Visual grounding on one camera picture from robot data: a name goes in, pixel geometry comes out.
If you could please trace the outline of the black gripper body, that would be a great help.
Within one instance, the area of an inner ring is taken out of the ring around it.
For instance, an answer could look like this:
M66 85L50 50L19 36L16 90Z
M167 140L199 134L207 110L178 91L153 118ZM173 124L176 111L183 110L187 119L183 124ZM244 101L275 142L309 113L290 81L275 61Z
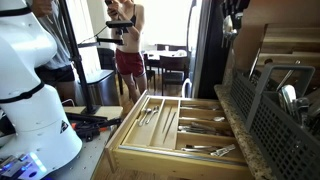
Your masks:
M239 30L242 26L243 11L248 8L250 0L223 0L221 12L224 24Z

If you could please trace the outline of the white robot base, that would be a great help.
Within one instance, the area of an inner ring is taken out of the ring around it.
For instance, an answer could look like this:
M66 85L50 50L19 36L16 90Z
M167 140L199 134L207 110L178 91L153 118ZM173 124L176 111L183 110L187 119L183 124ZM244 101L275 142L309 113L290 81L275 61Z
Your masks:
M56 54L25 0L0 0L0 107L15 133L0 147L1 180L41 180L82 148L58 92L35 68Z

